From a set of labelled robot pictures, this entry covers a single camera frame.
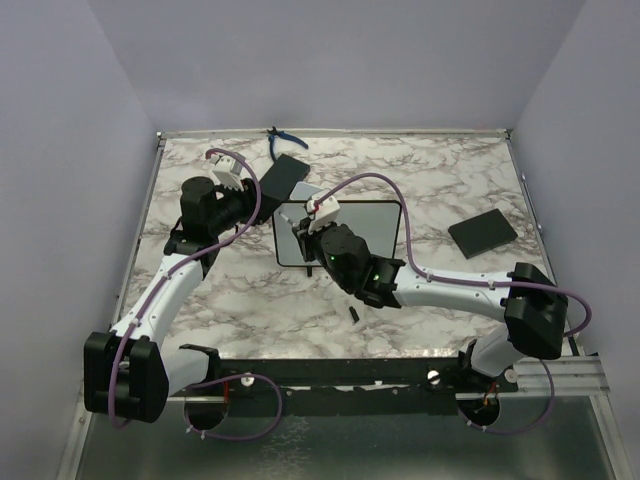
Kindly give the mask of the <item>black marker cap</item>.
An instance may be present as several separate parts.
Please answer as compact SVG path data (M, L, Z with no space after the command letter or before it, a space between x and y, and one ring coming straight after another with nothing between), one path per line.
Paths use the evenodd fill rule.
M352 322L354 324L357 324L360 321L360 317L357 310L353 306L350 306L348 310L349 310L349 314L351 316Z

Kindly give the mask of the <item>black whiteboard marker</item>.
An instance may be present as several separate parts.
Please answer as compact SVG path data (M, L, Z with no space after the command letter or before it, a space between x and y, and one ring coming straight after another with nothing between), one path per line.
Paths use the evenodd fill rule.
M294 220L292 220L289 216L285 215L284 213L279 212L279 215L291 227L295 227L297 225L297 223Z

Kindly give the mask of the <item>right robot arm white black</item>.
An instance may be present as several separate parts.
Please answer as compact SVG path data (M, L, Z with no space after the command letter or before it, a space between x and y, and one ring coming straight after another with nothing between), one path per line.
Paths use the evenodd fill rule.
M568 298L532 264L481 274L438 271L375 255L344 224L311 230L303 220L292 232L304 260L318 262L344 292L366 305L437 307L498 321L462 355L459 378L469 390L483 390L525 357L561 356Z

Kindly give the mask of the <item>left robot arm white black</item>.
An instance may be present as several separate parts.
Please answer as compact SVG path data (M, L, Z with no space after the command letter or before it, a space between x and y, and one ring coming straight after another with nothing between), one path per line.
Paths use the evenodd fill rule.
M83 347L84 405L121 429L152 423L170 395L190 386L206 395L221 371L207 353L189 349L177 366L161 345L182 305L206 278L219 251L260 218L263 188L256 179L238 187L193 177L181 186L180 217L171 229L159 268L132 309L108 332L93 332Z

